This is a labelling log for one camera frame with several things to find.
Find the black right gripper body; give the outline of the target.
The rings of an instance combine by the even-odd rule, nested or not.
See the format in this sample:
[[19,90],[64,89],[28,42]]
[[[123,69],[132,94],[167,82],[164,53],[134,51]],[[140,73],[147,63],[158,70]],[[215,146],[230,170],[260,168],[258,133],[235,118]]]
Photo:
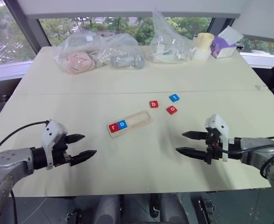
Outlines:
[[219,146],[220,132],[217,130],[210,130],[207,133],[205,143],[206,148],[206,158],[205,162],[211,165],[212,159],[219,160],[222,159],[222,148]]

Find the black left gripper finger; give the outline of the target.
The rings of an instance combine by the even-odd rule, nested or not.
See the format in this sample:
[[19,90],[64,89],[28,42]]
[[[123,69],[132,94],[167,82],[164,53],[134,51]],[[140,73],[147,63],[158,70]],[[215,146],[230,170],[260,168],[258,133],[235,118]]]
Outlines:
[[86,160],[94,156],[96,153],[97,153],[96,150],[87,150],[87,151],[81,152],[76,156],[70,157],[69,165],[75,166],[79,163],[85,162]]
[[82,134],[72,134],[72,135],[67,135],[65,138],[64,138],[64,142],[66,144],[72,144],[72,143],[75,143],[75,142],[78,142],[80,141],[81,139],[85,138],[85,135],[82,135]]

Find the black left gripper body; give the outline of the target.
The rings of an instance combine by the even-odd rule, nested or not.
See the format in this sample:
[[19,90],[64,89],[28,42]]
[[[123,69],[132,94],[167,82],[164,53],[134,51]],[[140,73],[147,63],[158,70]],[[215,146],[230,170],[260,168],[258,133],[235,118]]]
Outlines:
[[55,167],[70,163],[70,155],[67,154],[67,134],[63,134],[52,148],[53,165]]

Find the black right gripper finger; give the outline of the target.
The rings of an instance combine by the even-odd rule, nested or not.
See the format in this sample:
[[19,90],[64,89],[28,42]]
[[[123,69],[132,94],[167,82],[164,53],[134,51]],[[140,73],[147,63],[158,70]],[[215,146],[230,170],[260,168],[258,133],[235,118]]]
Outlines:
[[192,140],[206,140],[207,132],[187,131],[182,133],[183,136]]
[[206,152],[199,151],[190,147],[178,147],[175,150],[184,156],[206,161],[206,156],[207,156]]

